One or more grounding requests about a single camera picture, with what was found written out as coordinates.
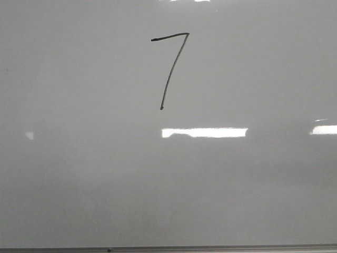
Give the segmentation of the white whiteboard with aluminium frame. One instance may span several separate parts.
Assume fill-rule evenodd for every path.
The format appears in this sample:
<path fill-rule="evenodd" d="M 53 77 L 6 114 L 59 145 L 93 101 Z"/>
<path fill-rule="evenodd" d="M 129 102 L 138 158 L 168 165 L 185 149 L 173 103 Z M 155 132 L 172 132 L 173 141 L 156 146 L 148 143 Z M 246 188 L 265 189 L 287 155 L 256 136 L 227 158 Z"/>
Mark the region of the white whiteboard with aluminium frame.
<path fill-rule="evenodd" d="M 1 1 L 1 247 L 336 243 L 336 1 Z"/>

